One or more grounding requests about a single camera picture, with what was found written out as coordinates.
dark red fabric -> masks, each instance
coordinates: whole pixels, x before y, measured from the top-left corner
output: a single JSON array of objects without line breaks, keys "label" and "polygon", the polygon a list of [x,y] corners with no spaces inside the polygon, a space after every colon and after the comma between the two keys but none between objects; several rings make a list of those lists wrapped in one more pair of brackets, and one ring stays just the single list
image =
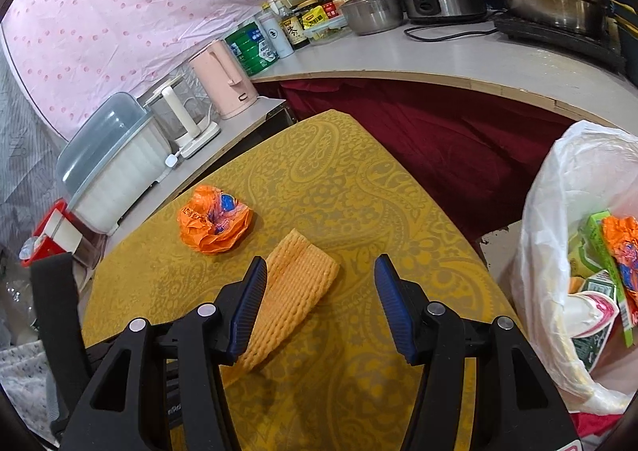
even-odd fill
[{"label": "dark red fabric", "polygon": [[549,148],[573,123],[507,98],[416,82],[289,80],[260,90],[288,100],[300,120],[329,109],[352,115],[472,244],[521,218]]},{"label": "dark red fabric", "polygon": [[622,415],[570,414],[580,438],[589,435],[602,435],[610,430],[623,417]]}]

metal screw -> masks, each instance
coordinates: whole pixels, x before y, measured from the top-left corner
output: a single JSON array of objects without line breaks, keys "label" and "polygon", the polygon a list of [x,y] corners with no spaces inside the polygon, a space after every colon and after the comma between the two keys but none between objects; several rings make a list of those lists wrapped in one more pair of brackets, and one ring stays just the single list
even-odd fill
[{"label": "metal screw", "polygon": [[209,317],[215,314],[217,311],[217,307],[215,307],[212,303],[205,303],[197,307],[197,314],[202,317]]},{"label": "metal screw", "polygon": [[441,316],[441,314],[445,312],[445,306],[442,303],[433,301],[428,305],[427,311],[432,314],[432,316]]},{"label": "metal screw", "polygon": [[144,327],[146,327],[146,321],[141,319],[141,317],[136,317],[131,323],[128,324],[128,328],[133,332],[139,332]]},{"label": "metal screw", "polygon": [[514,322],[507,316],[499,316],[497,322],[499,327],[503,330],[510,330],[514,328]]}]

wooden counter edge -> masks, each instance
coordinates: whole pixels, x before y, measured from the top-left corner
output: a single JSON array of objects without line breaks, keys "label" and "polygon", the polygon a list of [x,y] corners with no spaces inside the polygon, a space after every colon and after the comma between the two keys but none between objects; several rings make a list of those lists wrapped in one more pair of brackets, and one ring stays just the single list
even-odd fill
[{"label": "wooden counter edge", "polygon": [[593,112],[572,106],[555,98],[550,98],[537,93],[532,93],[524,89],[503,86],[493,82],[485,82],[474,80],[467,77],[456,77],[450,75],[439,75],[435,73],[413,73],[409,71],[318,71],[313,73],[293,73],[286,76],[264,76],[254,77],[253,83],[261,82],[278,82],[284,80],[299,80],[310,78],[378,78],[386,80],[403,80],[407,82],[423,82],[426,84],[438,84],[441,86],[450,86],[460,89],[470,89],[496,95],[499,97],[509,98],[517,102],[523,102],[531,106],[540,107],[548,111],[555,112],[572,120],[589,120],[595,124],[604,125],[605,127],[622,128],[618,125],[601,118]]}]

pink electric kettle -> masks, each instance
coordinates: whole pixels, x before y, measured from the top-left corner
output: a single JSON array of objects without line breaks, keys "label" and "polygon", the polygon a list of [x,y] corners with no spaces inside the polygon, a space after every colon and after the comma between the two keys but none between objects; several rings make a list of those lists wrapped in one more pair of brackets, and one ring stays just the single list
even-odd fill
[{"label": "pink electric kettle", "polygon": [[257,90],[224,41],[213,41],[189,64],[223,120],[257,100]]}]

metal bowl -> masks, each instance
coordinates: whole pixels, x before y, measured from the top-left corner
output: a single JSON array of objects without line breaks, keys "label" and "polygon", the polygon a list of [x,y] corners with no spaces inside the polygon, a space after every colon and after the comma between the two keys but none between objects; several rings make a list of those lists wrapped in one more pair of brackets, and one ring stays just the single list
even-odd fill
[{"label": "metal bowl", "polygon": [[403,23],[400,0],[350,0],[339,11],[357,35],[385,32]]}]

